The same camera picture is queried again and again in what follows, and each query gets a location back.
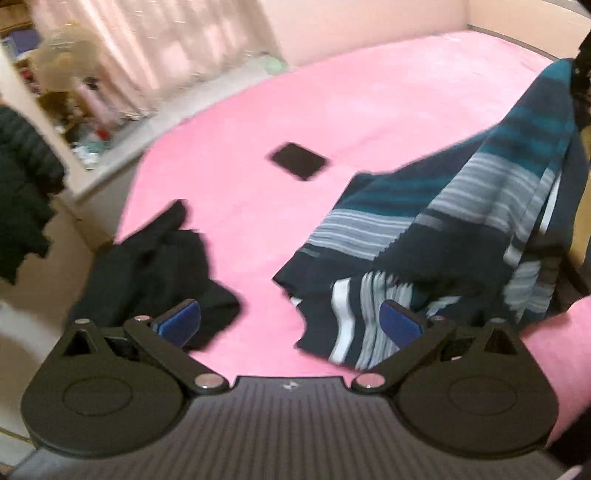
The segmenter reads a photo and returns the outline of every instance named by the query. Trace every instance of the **logo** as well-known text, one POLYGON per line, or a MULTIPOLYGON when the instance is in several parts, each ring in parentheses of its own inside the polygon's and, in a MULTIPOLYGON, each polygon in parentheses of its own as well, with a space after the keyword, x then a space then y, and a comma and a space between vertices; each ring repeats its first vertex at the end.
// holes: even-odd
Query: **logo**
POLYGON ((300 388, 300 384, 297 382, 294 382, 292 380, 289 383, 284 383, 282 385, 282 387, 285 388, 286 390, 292 391, 292 390, 295 390, 296 388, 300 388))

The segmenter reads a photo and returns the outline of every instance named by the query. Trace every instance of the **metal rivet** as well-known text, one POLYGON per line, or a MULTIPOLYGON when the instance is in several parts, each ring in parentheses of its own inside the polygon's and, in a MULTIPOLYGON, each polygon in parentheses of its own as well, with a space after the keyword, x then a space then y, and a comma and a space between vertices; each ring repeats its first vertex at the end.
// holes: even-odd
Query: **metal rivet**
POLYGON ((386 379, 380 374, 361 374, 355 382, 363 388, 379 388, 386 383, 386 379))
POLYGON ((218 374, 202 374, 195 378, 195 385, 206 390, 219 388, 223 385, 224 378, 218 374))

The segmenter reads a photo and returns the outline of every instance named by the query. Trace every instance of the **blue pad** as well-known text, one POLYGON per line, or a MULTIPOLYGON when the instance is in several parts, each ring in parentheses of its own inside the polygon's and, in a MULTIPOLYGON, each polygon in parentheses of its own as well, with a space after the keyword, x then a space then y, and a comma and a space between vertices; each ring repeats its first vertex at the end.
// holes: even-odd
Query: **blue pad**
POLYGON ((419 338, 423 334, 423 328, 401 310, 396 309, 393 303, 395 302, 391 300, 382 303, 379 308, 379 324, 388 338, 402 349, 419 338))
POLYGON ((156 333, 173 345, 182 348, 201 326, 201 308, 196 301, 193 301, 174 312, 169 318, 164 320, 161 318, 158 318, 159 323, 154 326, 156 333))

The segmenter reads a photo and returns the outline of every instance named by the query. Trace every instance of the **clothing pile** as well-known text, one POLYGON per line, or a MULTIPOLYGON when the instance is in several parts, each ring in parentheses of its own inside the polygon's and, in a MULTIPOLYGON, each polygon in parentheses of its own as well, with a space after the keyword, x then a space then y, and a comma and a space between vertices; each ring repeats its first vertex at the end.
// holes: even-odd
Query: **clothing pile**
POLYGON ((495 127, 394 173, 358 174, 274 280, 306 320, 299 348, 356 369, 398 350, 394 300, 459 325, 545 318, 567 258, 589 269, 589 161, 571 62, 546 68, 495 127))
POLYGON ((43 229, 55 213, 50 195, 63 190, 65 174, 35 128, 0 105, 0 277, 11 284, 29 253, 47 255, 43 229))
POLYGON ((156 318, 194 299, 201 326, 185 348, 202 349, 228 327, 240 313, 240 303, 209 278, 200 235, 180 229, 186 217, 184 203, 177 200, 146 227, 98 255, 68 322, 88 318, 99 327, 116 327, 137 315, 156 318))

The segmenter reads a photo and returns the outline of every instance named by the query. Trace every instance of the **circular disc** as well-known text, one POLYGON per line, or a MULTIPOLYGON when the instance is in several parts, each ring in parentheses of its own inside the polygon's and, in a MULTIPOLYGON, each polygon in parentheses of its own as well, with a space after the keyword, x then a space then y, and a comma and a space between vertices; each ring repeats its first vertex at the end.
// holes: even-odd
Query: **circular disc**
POLYGON ((63 455, 101 457, 158 439, 182 406, 180 387, 157 368, 78 355, 41 370, 21 410, 40 445, 63 455))
POLYGON ((556 420, 556 398, 543 378, 502 359, 477 368, 462 361, 420 369, 402 384, 398 408, 411 428, 464 456, 505 456, 537 447, 556 420))

